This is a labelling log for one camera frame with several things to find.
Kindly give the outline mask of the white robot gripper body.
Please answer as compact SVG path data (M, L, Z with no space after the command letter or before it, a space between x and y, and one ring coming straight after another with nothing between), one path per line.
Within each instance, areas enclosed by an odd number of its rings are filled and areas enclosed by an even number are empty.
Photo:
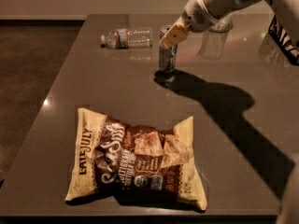
M185 28L194 33L202 33L219 20L208 11L204 0L190 0L181 15Z

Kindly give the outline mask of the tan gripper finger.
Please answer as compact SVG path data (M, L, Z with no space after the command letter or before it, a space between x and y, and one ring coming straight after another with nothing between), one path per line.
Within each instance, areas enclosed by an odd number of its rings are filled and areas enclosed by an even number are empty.
M189 35L189 31L185 27L184 20L179 17L178 20L166 31L160 39L159 45L163 49L169 49L184 41Z

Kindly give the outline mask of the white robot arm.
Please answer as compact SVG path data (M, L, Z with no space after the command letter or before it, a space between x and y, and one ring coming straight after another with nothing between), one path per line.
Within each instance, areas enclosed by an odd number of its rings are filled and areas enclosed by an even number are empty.
M168 49L184 41L189 32L202 33L234 11L265 1L290 37L299 42L299 0L189 0L183 13L161 38L159 45Z

